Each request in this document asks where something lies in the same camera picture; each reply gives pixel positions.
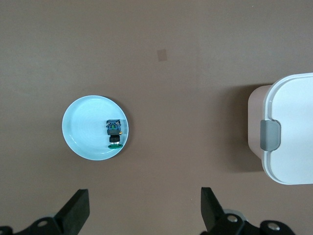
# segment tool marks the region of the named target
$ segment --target white container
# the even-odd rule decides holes
[[[313,73],[282,78],[250,95],[248,144],[274,181],[313,184]]]

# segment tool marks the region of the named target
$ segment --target small toy figure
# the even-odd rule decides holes
[[[108,146],[111,149],[121,148],[123,145],[120,144],[120,135],[121,131],[121,121],[119,119],[107,120],[107,132],[110,136],[110,145]]]

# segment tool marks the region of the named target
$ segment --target container lid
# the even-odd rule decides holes
[[[263,107],[265,172],[281,184],[313,184],[313,73],[274,83]]]

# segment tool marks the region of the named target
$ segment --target small tan square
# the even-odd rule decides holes
[[[166,49],[157,50],[157,58],[159,62],[167,61]]]

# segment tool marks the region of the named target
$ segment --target white plate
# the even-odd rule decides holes
[[[107,120],[120,119],[121,131],[118,149],[109,149]],[[74,101],[66,110],[62,132],[68,146],[79,156],[89,160],[105,160],[115,156],[128,138],[128,122],[122,109],[112,100],[89,95]]]

